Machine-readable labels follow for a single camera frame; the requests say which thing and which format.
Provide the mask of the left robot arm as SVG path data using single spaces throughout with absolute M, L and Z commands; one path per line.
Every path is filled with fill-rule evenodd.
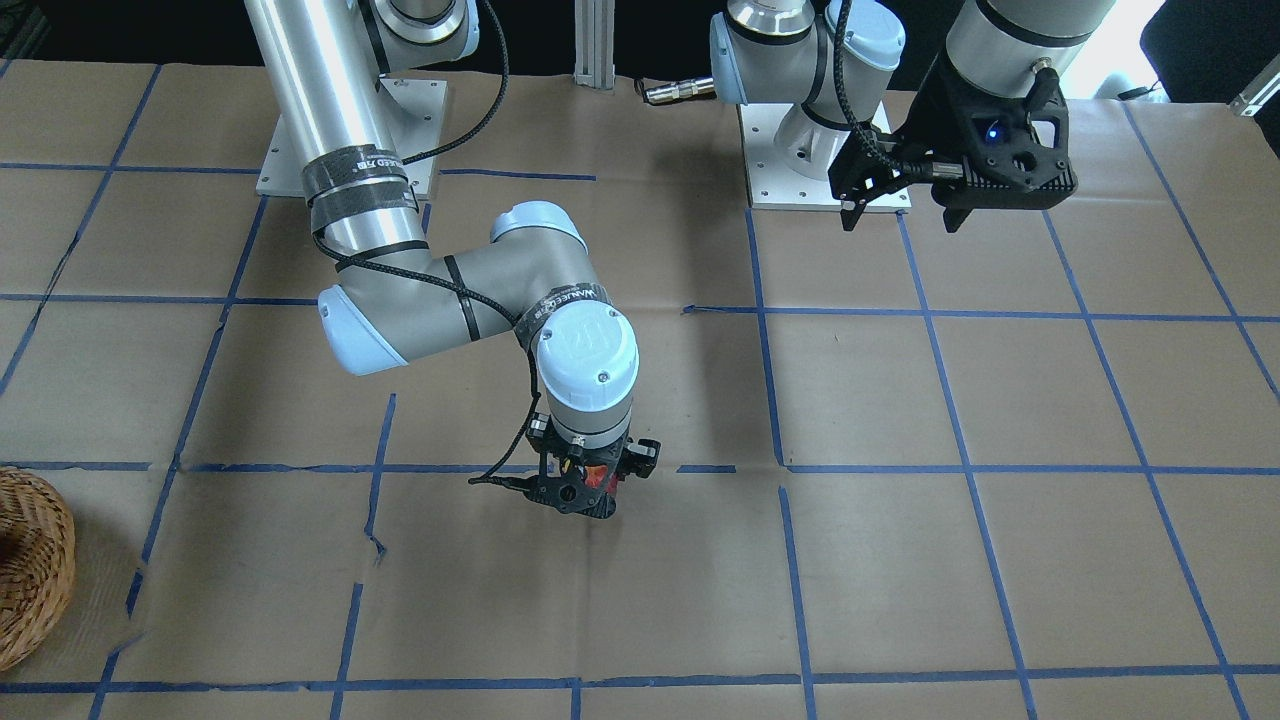
M 845 231 L 931 188 L 943 227 L 975 210 L 1043 211 L 1076 192 L 1061 87 L 1110 1 L 965 1 L 902 123 L 873 127 L 908 32 L 878 1 L 728 1 L 709 28 L 718 99 L 790 106 L 792 164 L 827 186 Z

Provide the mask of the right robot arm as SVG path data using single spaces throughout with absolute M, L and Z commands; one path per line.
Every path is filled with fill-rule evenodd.
M 531 477 L 479 477 L 562 514 L 607 519 L 627 477 L 648 477 L 660 446 L 628 434 L 640 354 L 570 215 L 512 206 L 486 246 L 435 256 L 392 129 L 392 72 L 453 61 L 477 46 L 479 1 L 250 1 L 246 10 L 282 120 L 300 155 L 310 234 L 335 266 L 317 296 L 340 365 L 369 375 L 512 332 L 531 398 L 518 430 Z

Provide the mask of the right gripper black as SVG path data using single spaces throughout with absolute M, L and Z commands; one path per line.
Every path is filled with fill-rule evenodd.
M 662 443 L 621 436 L 599 448 L 564 439 L 550 416 L 536 415 L 527 439 L 540 455 L 539 473 L 527 479 L 527 498 L 562 514 L 607 519 L 616 511 L 618 484 L 630 477 L 648 478 L 659 462 Z M 616 493 L 593 496 L 582 487 L 582 465 L 609 465 L 616 471 Z

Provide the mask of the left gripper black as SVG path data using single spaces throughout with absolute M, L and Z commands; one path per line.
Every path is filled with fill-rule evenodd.
M 1057 70 L 1029 67 L 1021 96 L 1001 97 L 965 79 L 941 53 L 906 120 L 882 133 L 858 126 L 828 169 L 840 224 L 901 210 L 902 190 L 929 184 L 950 234 L 979 209 L 1047 210 L 1079 187 L 1068 154 L 1069 111 Z

